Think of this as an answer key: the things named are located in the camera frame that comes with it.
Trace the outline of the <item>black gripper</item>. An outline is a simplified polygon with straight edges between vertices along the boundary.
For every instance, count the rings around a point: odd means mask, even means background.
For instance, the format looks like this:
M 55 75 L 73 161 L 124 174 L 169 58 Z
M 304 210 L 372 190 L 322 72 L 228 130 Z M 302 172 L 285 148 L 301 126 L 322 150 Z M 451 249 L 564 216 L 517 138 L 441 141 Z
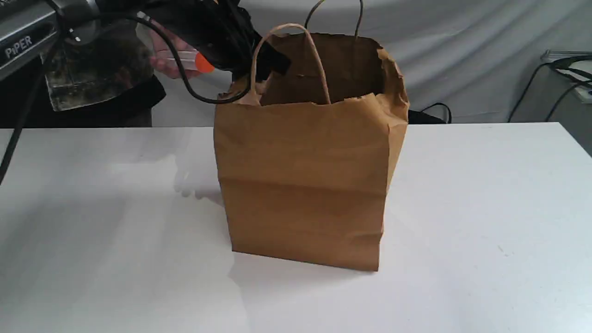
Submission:
M 173 49 L 200 56 L 211 69 L 248 74 L 260 40 L 249 13 L 237 0 L 144 0 L 146 19 L 167 35 Z M 264 42 L 257 55 L 256 82 L 285 75 L 289 57 Z

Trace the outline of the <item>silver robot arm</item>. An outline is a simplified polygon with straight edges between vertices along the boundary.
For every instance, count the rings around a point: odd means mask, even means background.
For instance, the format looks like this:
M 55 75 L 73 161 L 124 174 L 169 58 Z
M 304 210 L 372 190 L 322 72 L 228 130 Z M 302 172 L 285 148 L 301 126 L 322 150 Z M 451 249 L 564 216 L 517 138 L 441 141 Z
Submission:
M 285 74 L 290 59 L 254 29 L 237 0 L 3 0 L 1 77 L 12 74 L 53 42 L 93 42 L 117 30 L 123 15 L 142 12 L 197 49 L 216 69 L 240 78 L 250 72 L 258 48 L 264 66 L 256 80 Z

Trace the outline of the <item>person's hand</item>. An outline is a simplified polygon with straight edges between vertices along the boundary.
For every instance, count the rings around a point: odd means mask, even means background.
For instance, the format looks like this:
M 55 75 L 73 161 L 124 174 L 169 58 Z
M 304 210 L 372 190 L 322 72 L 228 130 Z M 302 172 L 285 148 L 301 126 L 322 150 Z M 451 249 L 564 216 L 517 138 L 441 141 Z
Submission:
M 165 35 L 173 42 L 177 51 L 197 51 L 194 47 L 188 45 L 184 40 L 173 34 L 168 30 L 164 30 Z M 179 79 L 180 71 L 177 65 L 169 63 L 164 57 L 159 55 L 161 51 L 170 51 L 171 49 L 165 43 L 163 38 L 154 31 L 150 31 L 149 35 L 154 45 L 154 55 L 150 59 L 151 65 L 160 73 L 171 79 Z

